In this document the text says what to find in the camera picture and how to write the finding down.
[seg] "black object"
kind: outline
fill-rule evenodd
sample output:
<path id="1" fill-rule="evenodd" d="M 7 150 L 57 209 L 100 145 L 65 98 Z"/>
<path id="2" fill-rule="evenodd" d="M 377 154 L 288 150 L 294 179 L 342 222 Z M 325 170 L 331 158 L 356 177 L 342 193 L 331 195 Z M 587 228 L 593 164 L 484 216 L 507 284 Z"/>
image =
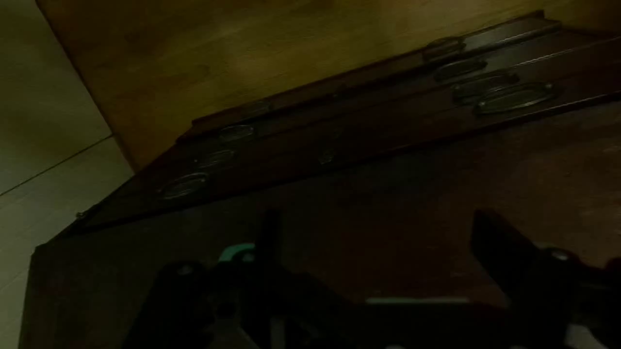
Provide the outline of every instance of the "black object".
<path id="1" fill-rule="evenodd" d="M 618 346 L 618 263 L 595 269 L 558 247 L 538 247 L 504 216 L 478 210 L 472 249 L 511 298 L 474 302 L 352 304 L 309 274 L 278 265 L 280 210 L 269 210 L 255 261 L 162 269 L 125 349 L 387 349 L 566 346 L 585 323 Z"/>

